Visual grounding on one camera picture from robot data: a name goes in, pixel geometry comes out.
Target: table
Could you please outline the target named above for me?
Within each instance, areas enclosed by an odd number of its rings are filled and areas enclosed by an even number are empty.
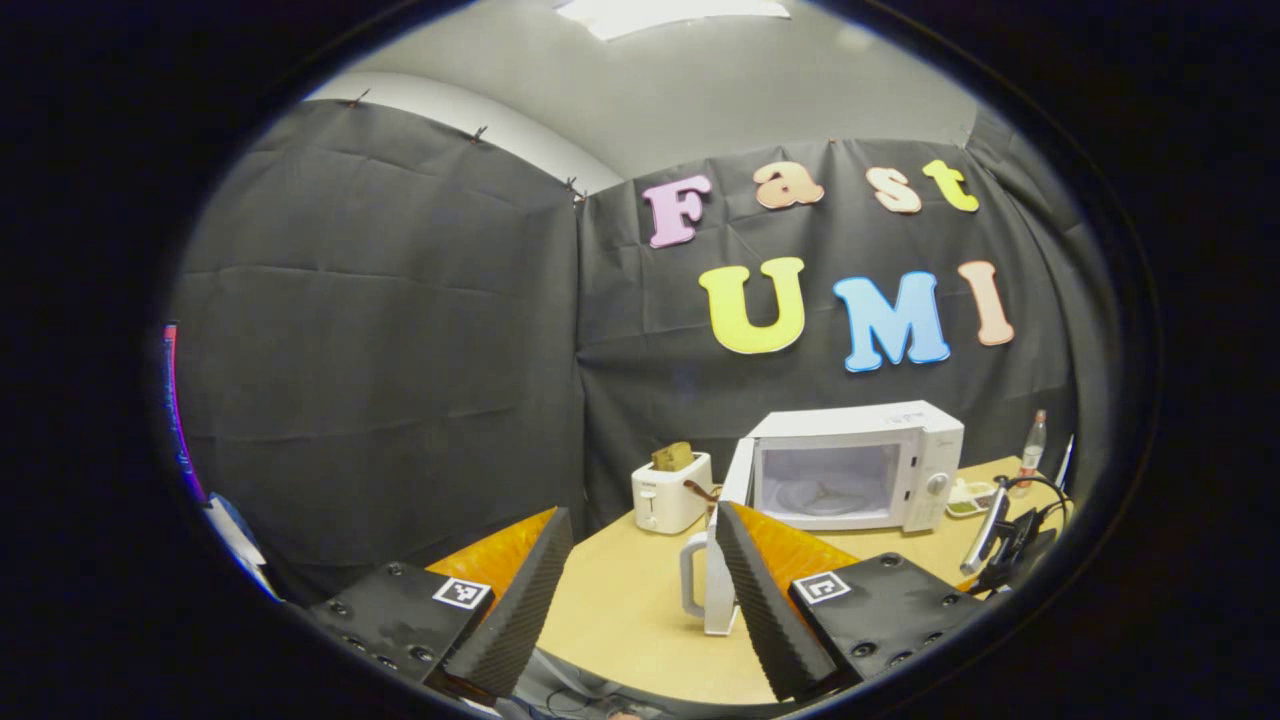
[[[1018,457],[963,468],[959,477],[991,482],[1018,473]],[[1010,498],[1009,518],[1043,507],[1057,495],[1041,483]],[[705,529],[699,520],[678,536],[636,527],[634,512],[577,544],[568,556],[538,647],[609,680],[668,697],[712,703],[776,702],[751,650],[741,614],[727,637],[703,633],[703,620],[681,607],[680,548]],[[856,557],[897,552],[947,583],[966,577],[960,562],[973,544],[983,515],[943,515],[932,532],[900,529],[815,532]],[[1061,528],[1053,512],[1044,528]],[[701,602],[704,552],[694,557],[694,594]]]

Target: microwave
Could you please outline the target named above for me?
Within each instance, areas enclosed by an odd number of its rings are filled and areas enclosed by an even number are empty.
[[[771,413],[737,442],[721,500],[801,530],[932,530],[960,466],[964,424],[924,401]],[[705,632],[737,616],[732,580],[707,533]]]

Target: foam letter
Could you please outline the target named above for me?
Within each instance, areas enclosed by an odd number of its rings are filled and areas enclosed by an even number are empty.
[[[707,176],[694,176],[682,181],[650,187],[641,195],[653,205],[653,237],[649,245],[666,247],[694,238],[694,228],[685,224],[685,215],[698,222],[703,217],[703,199],[698,195],[712,191]]]
[[[925,165],[922,172],[937,181],[938,190],[942,191],[942,197],[946,197],[952,208],[964,210],[965,213],[978,210],[978,199],[965,195],[964,190],[960,188],[960,183],[964,182],[964,176],[960,174],[960,170],[952,170],[942,160],[934,160]]]
[[[817,202],[826,193],[800,163],[769,163],[755,170],[751,179],[762,183],[755,190],[755,199],[769,210],[790,208],[796,202]]]
[[[867,182],[876,188],[876,200],[881,205],[895,211],[909,215],[919,213],[923,206],[920,196],[914,190],[906,187],[906,177],[893,168],[870,168],[867,170]]]
[[[804,261],[799,258],[774,258],[760,265],[760,273],[773,278],[773,291],[778,297],[778,320],[767,328],[755,327],[746,318],[742,283],[751,277],[750,270],[742,265],[730,265],[703,273],[698,284],[707,288],[716,340],[744,355],[776,352],[795,342],[804,332],[801,269]]]
[[[937,363],[951,356],[951,348],[942,340],[938,306],[933,288],[938,281],[931,273],[915,272],[902,275],[897,286],[897,305],[891,307],[881,291],[868,278],[845,278],[836,283],[836,295],[849,310],[849,334],[854,352],[845,359],[850,373],[865,373],[881,366],[883,359],[872,347],[872,333],[891,363],[902,361],[906,336],[911,336],[911,350],[906,354],[911,363]]]
[[[1014,325],[1005,319],[1005,307],[996,292],[996,268],[986,260],[965,263],[957,268],[960,277],[969,281],[973,301],[978,305],[978,342],[983,345],[1004,345],[1014,340]]]

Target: black fabric backdrop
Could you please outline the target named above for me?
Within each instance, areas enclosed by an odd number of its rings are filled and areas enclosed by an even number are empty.
[[[934,159],[964,173],[977,213],[923,176]],[[826,196],[763,208],[751,174],[776,160],[803,164]],[[630,509],[630,474],[653,450],[687,439],[721,480],[733,443],[772,410],[928,400],[965,424],[961,461],[974,464],[1019,454],[1044,407],[1042,469],[1056,471],[1078,425],[1078,359],[1102,368],[1080,388],[1106,396],[1110,291],[1037,163],[979,118],[969,150],[796,143],[689,163],[575,206],[562,182],[452,128],[305,102],[229,172],[177,284],[193,464],[300,602],[553,503],[573,511],[581,539]],[[924,209],[881,206],[864,178],[877,165],[902,172]],[[713,190],[696,236],[649,247],[640,192],[698,173]],[[759,265],[788,255],[805,261],[804,333],[774,354],[722,347],[698,277],[746,265],[750,318],[768,324],[777,306]],[[956,273],[970,260],[996,266],[1010,343],[977,340]],[[832,286],[863,275],[892,300],[913,270],[938,279],[951,356],[849,373]]]

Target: toaster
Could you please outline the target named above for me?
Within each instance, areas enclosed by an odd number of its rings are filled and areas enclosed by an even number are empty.
[[[707,501],[685,487],[685,480],[694,480],[710,495],[712,456],[694,452],[694,461],[673,473],[654,470],[653,462],[631,473],[636,525],[654,533],[675,536],[698,521],[707,512]]]

